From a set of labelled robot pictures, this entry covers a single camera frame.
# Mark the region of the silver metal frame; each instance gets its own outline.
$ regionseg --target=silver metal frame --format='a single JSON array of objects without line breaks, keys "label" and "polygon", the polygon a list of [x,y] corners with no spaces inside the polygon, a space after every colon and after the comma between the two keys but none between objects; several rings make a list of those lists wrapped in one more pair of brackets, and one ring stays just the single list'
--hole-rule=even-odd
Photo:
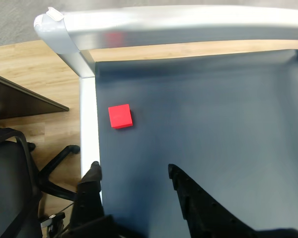
[{"label": "silver metal frame", "polygon": [[98,145],[95,62],[88,50],[198,41],[298,40],[298,10],[247,6],[150,6],[39,15],[34,29],[80,77],[81,173]]}]

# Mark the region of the red cube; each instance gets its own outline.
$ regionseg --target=red cube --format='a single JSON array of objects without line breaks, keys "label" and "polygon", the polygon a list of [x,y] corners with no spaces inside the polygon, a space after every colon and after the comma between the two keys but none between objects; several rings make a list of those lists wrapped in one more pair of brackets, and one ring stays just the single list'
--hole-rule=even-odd
[{"label": "red cube", "polygon": [[120,129],[133,125],[129,104],[108,108],[112,128]]}]

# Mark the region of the black office chair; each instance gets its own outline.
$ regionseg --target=black office chair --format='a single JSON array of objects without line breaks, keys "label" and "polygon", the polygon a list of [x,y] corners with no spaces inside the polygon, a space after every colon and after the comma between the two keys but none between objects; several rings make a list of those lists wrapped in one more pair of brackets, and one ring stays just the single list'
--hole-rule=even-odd
[{"label": "black office chair", "polygon": [[[6,141],[15,137],[17,142]],[[0,128],[0,238],[40,238],[38,206],[42,192],[75,201],[76,193],[48,180],[50,173],[70,153],[79,153],[77,145],[69,145],[40,172],[22,132]]]}]

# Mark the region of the gray tray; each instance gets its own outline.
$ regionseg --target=gray tray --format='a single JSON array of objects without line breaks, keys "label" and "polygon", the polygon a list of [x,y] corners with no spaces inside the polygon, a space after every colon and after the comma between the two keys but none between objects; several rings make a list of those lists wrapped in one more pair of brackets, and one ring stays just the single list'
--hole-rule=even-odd
[{"label": "gray tray", "polygon": [[[257,230],[298,229],[298,50],[99,62],[106,214],[152,238],[190,237],[174,163]],[[134,126],[111,128],[129,104]]]}]

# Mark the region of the chair leg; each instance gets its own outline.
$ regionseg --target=chair leg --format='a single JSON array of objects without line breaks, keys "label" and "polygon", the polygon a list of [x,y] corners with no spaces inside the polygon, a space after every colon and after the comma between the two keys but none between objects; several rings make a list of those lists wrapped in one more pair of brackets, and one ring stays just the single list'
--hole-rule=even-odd
[{"label": "chair leg", "polygon": [[80,147],[78,145],[68,145],[54,159],[52,159],[40,172],[39,184],[43,192],[60,197],[66,200],[75,201],[76,193],[59,187],[49,181],[51,172],[60,164],[60,162],[69,154],[78,154]]}]

